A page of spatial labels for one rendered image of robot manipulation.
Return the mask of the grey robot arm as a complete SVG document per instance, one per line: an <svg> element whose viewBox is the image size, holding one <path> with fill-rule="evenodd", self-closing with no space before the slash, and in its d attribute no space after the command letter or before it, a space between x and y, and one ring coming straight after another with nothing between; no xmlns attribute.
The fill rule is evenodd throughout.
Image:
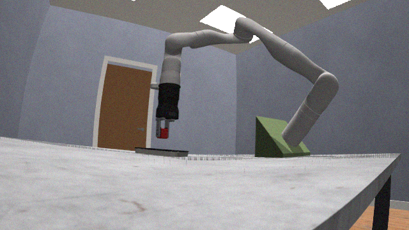
<svg viewBox="0 0 409 230"><path fill-rule="evenodd" d="M314 84L281 134L289 145L297 147L335 97L339 89L339 83L333 74L314 64L297 48L274 35L257 22L247 17L238 17L235 20L233 33L229 34L202 30L193 33L169 35L165 41L162 72L164 70L175 70L180 73L183 47L196 49L216 44L249 43L254 36L263 42L274 59Z"/></svg>

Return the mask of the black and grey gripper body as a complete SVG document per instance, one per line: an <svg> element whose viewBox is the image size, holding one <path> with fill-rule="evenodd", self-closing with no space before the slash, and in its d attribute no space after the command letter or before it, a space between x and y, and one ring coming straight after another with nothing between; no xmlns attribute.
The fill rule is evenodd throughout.
<svg viewBox="0 0 409 230"><path fill-rule="evenodd" d="M180 73L175 70L164 70L160 76L160 83L153 82L150 88L158 90L156 118L178 119Z"/></svg>

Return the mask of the red block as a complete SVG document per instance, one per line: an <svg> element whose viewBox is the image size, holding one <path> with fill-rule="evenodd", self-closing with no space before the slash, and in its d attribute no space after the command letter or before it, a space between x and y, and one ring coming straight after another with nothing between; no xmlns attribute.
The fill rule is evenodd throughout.
<svg viewBox="0 0 409 230"><path fill-rule="evenodd" d="M161 136L157 138L167 139L168 137L168 129L161 128Z"/></svg>

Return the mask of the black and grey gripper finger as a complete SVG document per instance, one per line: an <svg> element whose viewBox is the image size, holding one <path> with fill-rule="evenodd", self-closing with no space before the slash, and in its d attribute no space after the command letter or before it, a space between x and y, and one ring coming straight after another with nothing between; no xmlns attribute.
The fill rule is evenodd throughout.
<svg viewBox="0 0 409 230"><path fill-rule="evenodd" d="M155 119L157 121L157 125L156 125L156 137L160 137L161 136L161 120L166 120L166 118L156 118Z"/></svg>
<svg viewBox="0 0 409 230"><path fill-rule="evenodd" d="M174 119L166 119L165 120L165 129L168 129L168 137L169 138L169 122L174 121Z"/></svg>

